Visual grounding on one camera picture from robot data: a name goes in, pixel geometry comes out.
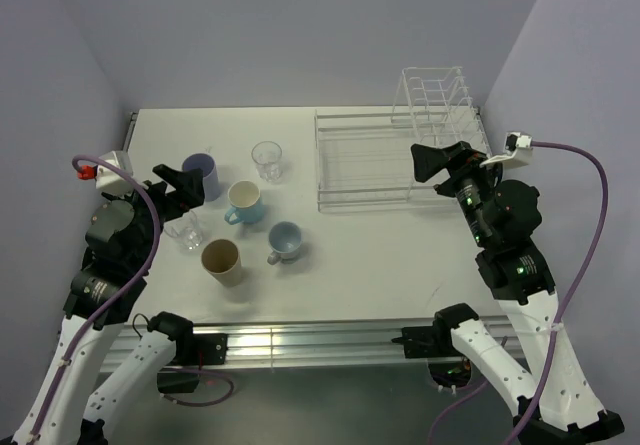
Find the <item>purple plastic cup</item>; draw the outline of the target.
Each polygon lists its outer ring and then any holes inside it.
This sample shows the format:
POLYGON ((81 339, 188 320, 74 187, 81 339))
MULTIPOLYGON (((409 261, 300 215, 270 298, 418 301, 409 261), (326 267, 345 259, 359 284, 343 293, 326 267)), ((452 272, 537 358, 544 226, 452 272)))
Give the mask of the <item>purple plastic cup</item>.
POLYGON ((199 169, 202 172, 204 201, 213 202, 222 193, 218 178, 218 169, 214 158, 208 153, 196 153, 188 156, 182 163, 184 172, 199 169))

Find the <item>light blue mug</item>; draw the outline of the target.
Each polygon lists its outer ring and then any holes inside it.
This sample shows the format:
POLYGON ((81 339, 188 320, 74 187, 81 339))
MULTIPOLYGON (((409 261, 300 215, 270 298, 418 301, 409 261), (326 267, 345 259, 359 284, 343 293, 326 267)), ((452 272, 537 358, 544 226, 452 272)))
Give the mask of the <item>light blue mug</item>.
POLYGON ((248 180, 234 183, 228 190, 230 208, 224 216, 229 225, 255 224, 265 214, 259 187, 248 180))

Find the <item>clear faceted glass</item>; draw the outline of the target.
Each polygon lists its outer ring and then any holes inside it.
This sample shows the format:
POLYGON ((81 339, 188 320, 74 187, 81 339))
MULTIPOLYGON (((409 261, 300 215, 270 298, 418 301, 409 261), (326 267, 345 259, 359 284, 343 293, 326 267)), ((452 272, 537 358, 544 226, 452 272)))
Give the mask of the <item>clear faceted glass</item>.
POLYGON ((273 141, 262 141, 251 151, 259 176, 270 183, 278 182, 282 175, 282 149, 273 141))

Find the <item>grey-blue ceramic cup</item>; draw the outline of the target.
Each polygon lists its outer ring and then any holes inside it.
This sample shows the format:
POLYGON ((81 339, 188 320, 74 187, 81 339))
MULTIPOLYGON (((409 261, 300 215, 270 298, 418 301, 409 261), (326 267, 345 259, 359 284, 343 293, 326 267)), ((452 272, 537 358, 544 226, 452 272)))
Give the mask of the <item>grey-blue ceramic cup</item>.
POLYGON ((269 231, 268 244, 271 253, 267 258, 269 265, 295 261, 301 250, 302 233, 295 223, 282 221, 269 231))

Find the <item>clear glass near left arm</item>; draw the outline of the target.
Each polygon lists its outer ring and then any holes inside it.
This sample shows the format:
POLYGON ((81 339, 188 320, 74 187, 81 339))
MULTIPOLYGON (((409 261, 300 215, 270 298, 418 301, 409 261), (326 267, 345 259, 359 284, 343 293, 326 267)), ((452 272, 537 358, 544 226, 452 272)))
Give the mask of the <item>clear glass near left arm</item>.
POLYGON ((204 240, 204 233, 193 211, 186 212, 175 220, 167 221, 164 224, 164 233, 187 251, 196 250, 204 240))

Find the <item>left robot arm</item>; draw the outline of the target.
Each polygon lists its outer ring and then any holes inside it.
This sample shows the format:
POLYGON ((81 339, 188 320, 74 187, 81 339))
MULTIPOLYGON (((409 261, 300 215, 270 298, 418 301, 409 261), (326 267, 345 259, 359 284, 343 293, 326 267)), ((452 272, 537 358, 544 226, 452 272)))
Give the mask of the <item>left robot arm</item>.
POLYGON ((5 438, 7 444, 106 444, 165 366, 190 365, 198 356, 193 323, 160 312, 130 355, 103 383, 97 381, 146 286, 164 224, 203 204, 202 172, 157 165, 159 182, 138 184, 103 159, 79 156, 73 166, 82 180, 97 180, 109 169, 129 188, 102 193, 106 201, 85 235, 87 248, 63 307, 55 355, 29 414, 5 438))

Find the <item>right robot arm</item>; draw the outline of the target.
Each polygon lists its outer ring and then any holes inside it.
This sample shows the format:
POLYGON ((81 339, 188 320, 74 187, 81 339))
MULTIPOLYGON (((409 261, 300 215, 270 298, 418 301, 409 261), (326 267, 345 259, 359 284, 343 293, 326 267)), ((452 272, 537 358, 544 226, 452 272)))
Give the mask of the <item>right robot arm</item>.
POLYGON ((434 189, 457 200, 480 249, 478 271, 511 323, 528 365, 522 367, 497 343, 465 303, 438 311, 429 326, 403 328, 394 341, 408 358, 469 359, 513 416, 507 443, 591 444, 625 430, 620 415, 607 410, 590 387, 562 321, 591 260, 584 259, 565 297, 558 297, 547 261, 532 240, 542 222, 539 192, 502 177, 506 168, 527 165, 543 145, 511 132, 504 153, 493 157, 465 141, 445 148, 411 147, 416 181, 448 172, 434 189))

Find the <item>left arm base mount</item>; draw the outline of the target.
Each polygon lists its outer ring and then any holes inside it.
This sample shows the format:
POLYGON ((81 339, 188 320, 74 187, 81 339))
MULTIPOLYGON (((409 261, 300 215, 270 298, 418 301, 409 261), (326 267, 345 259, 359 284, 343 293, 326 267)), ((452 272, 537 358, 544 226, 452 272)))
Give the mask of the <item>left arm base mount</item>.
POLYGON ((175 345, 170 355, 171 365, 198 366, 223 365, 228 349, 225 333, 196 334, 192 321, 170 312, 160 312, 147 325, 149 332, 159 332, 175 345))

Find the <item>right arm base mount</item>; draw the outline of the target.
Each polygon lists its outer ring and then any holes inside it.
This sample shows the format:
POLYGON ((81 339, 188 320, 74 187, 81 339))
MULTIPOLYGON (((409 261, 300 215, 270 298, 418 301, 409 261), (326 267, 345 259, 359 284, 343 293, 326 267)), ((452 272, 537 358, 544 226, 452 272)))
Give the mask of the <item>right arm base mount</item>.
POLYGON ((410 326, 401 329, 401 335, 391 340, 403 348, 406 359, 440 358, 442 350, 436 341, 433 326, 410 326))

